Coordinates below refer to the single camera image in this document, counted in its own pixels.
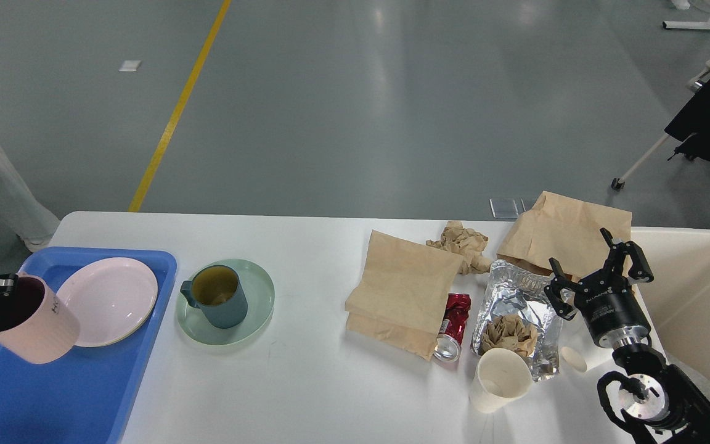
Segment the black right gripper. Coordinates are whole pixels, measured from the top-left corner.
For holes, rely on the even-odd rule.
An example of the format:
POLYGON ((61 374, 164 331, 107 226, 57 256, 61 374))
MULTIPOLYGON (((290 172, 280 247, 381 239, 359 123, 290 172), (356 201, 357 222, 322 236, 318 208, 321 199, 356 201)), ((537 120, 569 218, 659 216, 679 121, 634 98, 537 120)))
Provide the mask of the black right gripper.
POLYGON ((651 324, 628 282, 653 282, 653 271, 636 242, 614 238, 606 228, 600 228, 600 234, 610 251, 599 271, 599 277, 588 276, 575 283, 566 277, 558 260, 549 258, 553 276, 544 287, 544 294, 555 314, 570 321, 576 315, 576 310, 564 301, 561 293, 563 290, 574 293, 574 306, 581 313, 595 346, 614 347, 626 338, 640 342, 649 336, 651 324))

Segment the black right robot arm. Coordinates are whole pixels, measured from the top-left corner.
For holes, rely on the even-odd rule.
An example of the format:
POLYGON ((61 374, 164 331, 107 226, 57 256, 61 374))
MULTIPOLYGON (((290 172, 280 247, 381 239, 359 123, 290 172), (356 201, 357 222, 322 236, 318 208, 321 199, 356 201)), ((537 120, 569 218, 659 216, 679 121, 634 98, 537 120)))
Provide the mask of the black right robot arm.
POLYGON ((654 280, 642 248, 600 228, 608 245, 603 266, 579 281, 569 280, 558 260, 544 293, 556 315, 581 314, 595 346, 611 351, 618 371, 597 383, 602 410, 636 443, 710 443, 710 401, 679 368, 651 346, 651 324, 631 287, 654 280))

